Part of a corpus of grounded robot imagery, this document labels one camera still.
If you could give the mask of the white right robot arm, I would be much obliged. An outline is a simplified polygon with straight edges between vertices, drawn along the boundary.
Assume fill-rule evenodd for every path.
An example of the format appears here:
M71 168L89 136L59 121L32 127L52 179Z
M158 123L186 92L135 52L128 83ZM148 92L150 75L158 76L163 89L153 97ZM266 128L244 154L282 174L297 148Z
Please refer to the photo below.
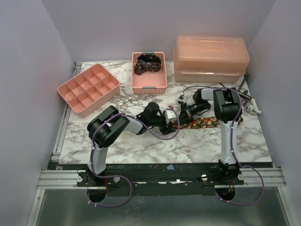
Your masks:
M223 185L228 184L239 174L237 160L237 127L242 113L240 95L235 89L201 86L195 93L195 100L213 101L214 114L221 128L221 155L215 178Z

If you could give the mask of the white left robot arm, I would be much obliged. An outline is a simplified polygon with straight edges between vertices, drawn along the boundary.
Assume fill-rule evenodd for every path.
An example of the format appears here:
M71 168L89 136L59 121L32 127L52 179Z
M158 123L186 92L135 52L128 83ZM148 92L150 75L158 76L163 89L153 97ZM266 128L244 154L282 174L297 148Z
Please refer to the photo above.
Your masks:
M171 129L174 135L170 138L158 136L151 131L153 127L158 127L161 131ZM88 136L91 139L88 163L89 182L94 186L99 186L107 178L103 172L106 170L108 149L124 131L135 135L141 135L148 131L158 139L170 140L177 136L179 130L179 116L172 106L162 112L158 104L150 102L136 116L121 113L116 107L109 106L87 126Z

